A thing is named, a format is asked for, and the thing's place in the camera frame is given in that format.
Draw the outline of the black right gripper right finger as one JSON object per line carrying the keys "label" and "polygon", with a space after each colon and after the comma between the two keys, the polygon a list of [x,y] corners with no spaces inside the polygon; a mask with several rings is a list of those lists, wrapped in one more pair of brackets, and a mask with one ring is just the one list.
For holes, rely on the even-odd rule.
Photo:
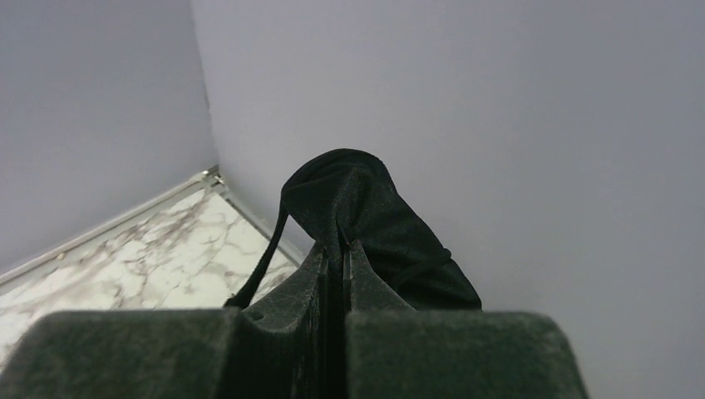
{"label": "black right gripper right finger", "polygon": [[586,398],[561,328],[538,313],[417,311],[372,269],[359,242],[343,280],[351,398]]}

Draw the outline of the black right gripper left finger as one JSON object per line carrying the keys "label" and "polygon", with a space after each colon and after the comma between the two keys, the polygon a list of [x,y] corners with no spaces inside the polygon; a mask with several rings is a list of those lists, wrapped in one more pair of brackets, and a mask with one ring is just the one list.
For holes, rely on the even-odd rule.
{"label": "black right gripper left finger", "polygon": [[320,398],[328,259],[314,247],[246,309],[65,311],[40,318],[4,398]]}

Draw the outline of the black bra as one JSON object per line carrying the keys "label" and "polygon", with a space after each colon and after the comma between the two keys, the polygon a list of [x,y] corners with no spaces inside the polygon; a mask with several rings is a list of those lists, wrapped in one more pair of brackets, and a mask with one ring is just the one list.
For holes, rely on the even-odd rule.
{"label": "black bra", "polygon": [[372,270],[417,310],[479,310],[481,299],[451,251],[398,194],[387,167],[362,150],[337,149],[301,166],[284,183],[274,233],[244,286],[225,302],[248,307],[289,218],[333,264],[360,242]]}

